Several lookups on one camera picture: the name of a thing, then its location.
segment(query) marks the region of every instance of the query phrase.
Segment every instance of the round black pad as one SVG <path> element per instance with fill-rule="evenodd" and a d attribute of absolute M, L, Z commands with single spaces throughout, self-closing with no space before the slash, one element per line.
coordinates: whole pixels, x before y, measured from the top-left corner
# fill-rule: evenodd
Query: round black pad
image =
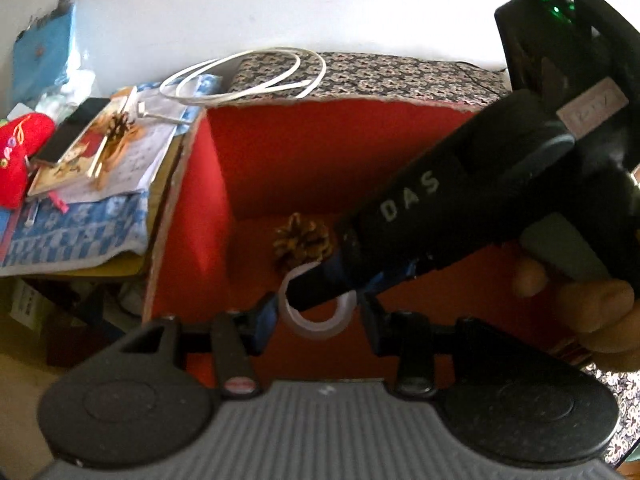
<path fill-rule="evenodd" d="M 171 350 L 109 348 L 55 383 L 38 408 L 53 454 L 85 467 L 126 468 L 196 439 L 211 418 L 211 396 L 174 366 Z"/>
<path fill-rule="evenodd" d="M 581 462 L 601 453 L 618 421 L 605 386 L 559 364 L 526 374 L 489 364 L 446 391 L 444 421 L 467 446 L 524 467 Z"/>

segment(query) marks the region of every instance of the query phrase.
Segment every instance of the book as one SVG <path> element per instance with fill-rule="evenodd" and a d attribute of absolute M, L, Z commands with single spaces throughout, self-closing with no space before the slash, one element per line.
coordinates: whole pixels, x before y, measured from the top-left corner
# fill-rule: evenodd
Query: book
<path fill-rule="evenodd" d="M 37 197 L 80 180 L 93 178 L 98 160 L 108 140 L 104 134 L 104 125 L 108 124 L 113 114 L 123 111 L 126 105 L 126 96 L 113 98 L 82 137 L 66 152 L 60 164 L 53 168 L 40 168 L 37 171 L 27 197 Z"/>

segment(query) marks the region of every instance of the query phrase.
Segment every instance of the white tape roll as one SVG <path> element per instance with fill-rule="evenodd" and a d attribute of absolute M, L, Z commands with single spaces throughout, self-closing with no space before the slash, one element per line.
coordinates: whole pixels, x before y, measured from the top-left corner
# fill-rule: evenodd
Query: white tape roll
<path fill-rule="evenodd" d="M 290 280 L 318 265 L 318 262 L 301 265 L 291 270 L 284 277 L 280 291 L 278 292 L 278 310 L 280 312 L 280 319 L 300 337 L 322 340 L 338 335 L 347 327 L 351 321 L 353 309 L 356 306 L 356 291 L 350 290 L 337 298 L 338 307 L 335 309 L 335 314 L 331 319 L 314 322 L 302 317 L 295 308 L 290 306 L 285 292 L 287 291 Z"/>

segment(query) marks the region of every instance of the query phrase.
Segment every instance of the white cable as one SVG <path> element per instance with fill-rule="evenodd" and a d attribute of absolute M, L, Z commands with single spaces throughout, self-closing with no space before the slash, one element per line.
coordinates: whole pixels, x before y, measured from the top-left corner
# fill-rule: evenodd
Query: white cable
<path fill-rule="evenodd" d="M 273 54 L 273 53 L 284 54 L 285 56 L 292 58 L 294 60 L 294 63 L 288 70 L 286 70 L 280 75 L 277 75 L 276 77 L 273 77 L 272 79 L 269 79 L 268 81 L 265 81 L 264 83 L 253 86 L 251 88 L 247 88 L 245 90 L 239 90 L 237 92 L 227 92 L 224 94 L 213 94 L 213 95 L 205 95 L 200 97 L 180 95 L 180 93 L 184 89 L 184 86 L 189 81 L 196 78 L 200 74 L 206 72 L 207 70 L 210 70 L 214 67 L 220 66 L 229 61 L 237 59 L 238 57 L 248 56 L 249 54 Z M 277 85 L 277 83 L 284 81 L 287 77 L 296 73 L 296 71 L 300 68 L 301 61 L 300 61 L 300 56 L 298 55 L 300 53 L 313 56 L 317 60 L 319 60 L 321 68 L 316 78 L 313 79 L 313 81 L 311 81 L 311 79 L 305 79 L 303 81 L 298 81 L 295 83 L 285 83 L 282 85 Z M 209 59 L 207 61 L 196 63 L 195 65 L 192 65 L 183 70 L 180 70 L 180 72 L 176 72 L 169 78 L 165 79 L 160 85 L 160 88 L 158 90 L 163 96 L 169 99 L 173 99 L 178 102 L 181 102 L 184 105 L 202 106 L 207 108 L 211 108 L 229 101 L 234 101 L 236 99 L 239 99 L 241 97 L 246 97 L 249 95 L 260 95 L 260 94 L 267 94 L 272 92 L 279 92 L 282 90 L 290 90 L 292 88 L 305 87 L 305 89 L 302 92 L 300 92 L 298 95 L 295 96 L 297 99 L 300 99 L 308 96 L 320 84 L 325 73 L 326 73 L 326 62 L 324 61 L 322 56 L 320 56 L 317 52 L 314 52 L 313 50 L 307 50 L 306 48 L 291 48 L 288 46 L 280 46 L 276 48 L 245 50 L 244 52 L 239 52 L 238 54 L 233 54 L 232 56 L 228 56 L 223 59 Z M 178 78 L 184 76 L 185 74 L 189 74 L 189 75 L 186 76 L 178 84 L 178 86 L 175 88 L 174 93 L 169 92 L 167 87 L 174 84 L 174 82 Z"/>

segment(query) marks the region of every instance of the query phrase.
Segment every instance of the pine cone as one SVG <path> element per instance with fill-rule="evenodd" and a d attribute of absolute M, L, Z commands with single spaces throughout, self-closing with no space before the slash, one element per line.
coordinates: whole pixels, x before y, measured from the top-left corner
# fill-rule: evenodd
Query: pine cone
<path fill-rule="evenodd" d="M 276 230 L 273 248 L 278 267 L 285 272 L 302 264 L 321 262 L 334 250 L 324 222 L 302 219 L 300 213 L 293 213 L 287 225 Z"/>
<path fill-rule="evenodd" d="M 107 126 L 107 136 L 113 142 L 119 142 L 125 134 L 134 127 L 134 121 L 129 121 L 129 113 L 113 114 Z"/>

